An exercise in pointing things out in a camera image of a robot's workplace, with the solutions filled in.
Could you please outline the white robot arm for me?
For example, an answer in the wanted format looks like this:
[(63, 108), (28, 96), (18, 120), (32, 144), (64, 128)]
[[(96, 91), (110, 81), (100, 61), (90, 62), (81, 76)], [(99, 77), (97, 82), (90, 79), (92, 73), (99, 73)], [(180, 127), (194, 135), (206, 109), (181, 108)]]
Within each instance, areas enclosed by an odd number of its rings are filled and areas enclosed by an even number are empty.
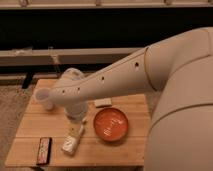
[(213, 27), (150, 44), (80, 80), (63, 74), (51, 101), (159, 92), (144, 153), (144, 171), (213, 171)]

